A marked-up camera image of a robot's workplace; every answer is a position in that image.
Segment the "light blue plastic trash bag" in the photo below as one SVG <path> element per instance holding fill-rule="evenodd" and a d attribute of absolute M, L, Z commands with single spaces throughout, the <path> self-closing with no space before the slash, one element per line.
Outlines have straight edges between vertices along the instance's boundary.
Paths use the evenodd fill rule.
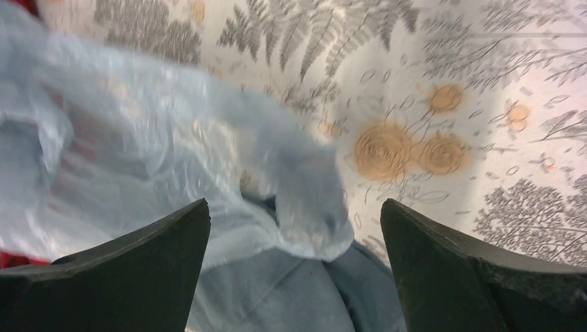
<path fill-rule="evenodd" d="M 351 245 L 332 149 L 272 99 L 1 2 L 1 247 L 57 258 L 206 199 L 204 267 Z"/>

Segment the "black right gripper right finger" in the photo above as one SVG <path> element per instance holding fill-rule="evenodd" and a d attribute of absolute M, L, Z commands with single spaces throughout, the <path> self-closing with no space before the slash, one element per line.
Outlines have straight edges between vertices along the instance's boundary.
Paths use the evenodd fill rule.
<path fill-rule="evenodd" d="M 381 229 L 409 331 L 585 331 L 586 269 L 520 255 L 389 199 Z"/>

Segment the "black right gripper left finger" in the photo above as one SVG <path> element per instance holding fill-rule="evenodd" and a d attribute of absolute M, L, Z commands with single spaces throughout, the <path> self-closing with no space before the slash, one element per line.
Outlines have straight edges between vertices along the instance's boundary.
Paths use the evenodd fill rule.
<path fill-rule="evenodd" d="M 183 331 L 210 234 L 205 200 L 45 266 L 1 271 L 2 331 Z"/>

